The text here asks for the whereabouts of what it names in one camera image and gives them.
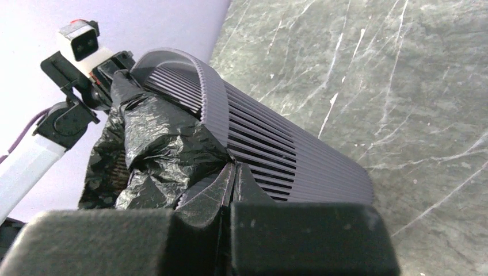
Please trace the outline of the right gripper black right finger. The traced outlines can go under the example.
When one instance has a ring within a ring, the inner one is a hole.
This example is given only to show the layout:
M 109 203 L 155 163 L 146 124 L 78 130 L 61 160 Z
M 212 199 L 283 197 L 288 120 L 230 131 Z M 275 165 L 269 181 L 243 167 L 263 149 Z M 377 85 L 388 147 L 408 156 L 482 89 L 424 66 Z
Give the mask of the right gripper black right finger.
M 230 205 L 234 275 L 399 275 L 377 210 L 354 203 L 276 203 L 240 164 Z

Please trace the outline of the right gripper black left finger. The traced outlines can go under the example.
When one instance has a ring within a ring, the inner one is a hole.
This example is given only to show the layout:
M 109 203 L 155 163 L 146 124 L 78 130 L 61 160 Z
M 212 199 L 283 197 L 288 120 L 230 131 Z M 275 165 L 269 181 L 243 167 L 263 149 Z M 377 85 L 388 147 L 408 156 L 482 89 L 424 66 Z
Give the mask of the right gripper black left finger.
M 177 210 L 45 212 L 22 229 L 2 275 L 220 275 L 222 207 L 236 166 Z

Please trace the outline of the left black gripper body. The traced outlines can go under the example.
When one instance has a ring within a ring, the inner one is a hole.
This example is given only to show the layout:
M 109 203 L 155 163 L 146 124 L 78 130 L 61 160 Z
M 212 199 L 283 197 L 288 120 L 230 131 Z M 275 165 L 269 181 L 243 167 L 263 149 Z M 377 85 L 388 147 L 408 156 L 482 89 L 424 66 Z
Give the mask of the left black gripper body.
M 41 70 L 71 99 L 76 89 L 88 108 L 108 111 L 112 106 L 110 87 L 113 74 L 118 70 L 129 70 L 135 64 L 130 51 L 113 53 L 98 50 L 80 62 L 69 60 L 61 52 L 43 60 Z

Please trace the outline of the grey mesh trash bin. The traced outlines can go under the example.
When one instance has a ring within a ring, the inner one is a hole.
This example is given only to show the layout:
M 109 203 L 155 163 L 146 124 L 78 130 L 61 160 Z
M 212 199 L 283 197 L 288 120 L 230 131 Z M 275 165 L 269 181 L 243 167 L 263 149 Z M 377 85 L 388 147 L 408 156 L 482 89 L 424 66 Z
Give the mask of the grey mesh trash bin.
M 131 75 L 145 89 L 196 113 L 275 201 L 373 202 L 372 181 L 363 167 L 229 84 L 200 59 L 162 48 L 143 55 Z

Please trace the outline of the black trash bag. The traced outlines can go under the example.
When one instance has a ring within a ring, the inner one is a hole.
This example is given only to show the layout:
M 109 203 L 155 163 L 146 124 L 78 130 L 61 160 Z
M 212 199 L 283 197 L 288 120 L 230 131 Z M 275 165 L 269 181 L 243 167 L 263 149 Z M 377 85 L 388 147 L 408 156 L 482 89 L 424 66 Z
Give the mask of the black trash bag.
M 114 74 L 112 107 L 91 150 L 79 209 L 173 208 L 198 181 L 218 173 L 227 150 L 193 115 Z

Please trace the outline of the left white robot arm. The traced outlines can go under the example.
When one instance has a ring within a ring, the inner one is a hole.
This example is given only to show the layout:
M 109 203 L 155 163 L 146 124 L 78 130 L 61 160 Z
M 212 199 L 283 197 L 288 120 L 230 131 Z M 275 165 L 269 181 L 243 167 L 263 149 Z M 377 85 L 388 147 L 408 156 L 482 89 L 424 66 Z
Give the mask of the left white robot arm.
M 8 154 L 1 156 L 1 221 L 43 175 L 100 121 L 97 112 L 112 105 L 110 86 L 117 70 L 130 69 L 130 51 L 103 48 L 80 62 L 56 52 L 40 64 L 43 73 L 66 96 L 65 101 L 41 111 L 29 122 Z

